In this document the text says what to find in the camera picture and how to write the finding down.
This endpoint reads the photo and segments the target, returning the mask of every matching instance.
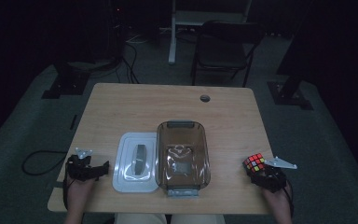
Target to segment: dark background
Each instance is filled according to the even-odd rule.
[[[107,35],[102,27],[118,22],[156,36],[159,27],[170,26],[170,1],[114,1],[113,9],[120,11],[110,14],[108,1],[90,2],[0,1],[0,126],[48,65],[57,60],[109,58],[103,53]],[[238,4],[214,2],[216,8]],[[277,72],[300,76],[318,87],[358,161],[358,1],[310,2],[257,0],[249,21],[263,22],[269,35],[294,37]],[[202,6],[213,10],[214,4],[187,0],[179,4],[182,9]]]

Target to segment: red cube face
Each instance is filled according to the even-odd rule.
[[[258,153],[253,156],[248,157],[244,163],[246,165],[246,168],[253,173],[263,170],[264,169],[264,158],[263,156]]]

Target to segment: desk leg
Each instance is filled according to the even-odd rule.
[[[168,58],[168,64],[175,63],[175,54],[176,54],[176,1],[172,0],[172,30],[171,30],[171,45],[170,45],[170,55]]]

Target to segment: clear plastic container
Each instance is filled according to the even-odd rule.
[[[211,180],[205,130],[198,122],[161,123],[156,156],[156,181],[171,196],[198,195]]]

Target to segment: gray carpet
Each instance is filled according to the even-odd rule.
[[[183,38],[194,36],[182,35]],[[132,40],[137,49],[133,68],[141,83],[190,85],[189,75],[194,44],[178,41],[176,64],[168,65],[169,35],[161,35],[156,45],[142,38]],[[294,186],[295,223],[358,223],[358,166],[331,118],[317,89],[302,83],[300,89],[314,110],[293,105],[275,105],[268,81],[285,81],[275,75],[290,40],[266,37],[255,51],[248,88],[255,97],[274,155],[297,164],[298,170],[285,170]],[[126,48],[131,62],[134,51]],[[80,68],[89,64],[74,63]],[[31,152],[66,152],[76,125],[98,82],[127,82],[127,69],[95,72],[83,95],[67,95],[56,100],[41,96],[50,88],[57,73],[53,66],[35,78],[28,91],[0,129],[0,223],[62,223],[65,213],[47,209],[48,198],[56,185],[60,168],[30,176],[21,171],[21,163]],[[240,87],[243,73],[229,76],[200,76],[198,85]],[[73,117],[77,115],[71,130]],[[33,158],[27,169],[41,172],[60,160],[63,154],[43,154]],[[86,214],[84,223],[104,223],[112,214]],[[227,224],[274,223],[271,216],[226,215]]]

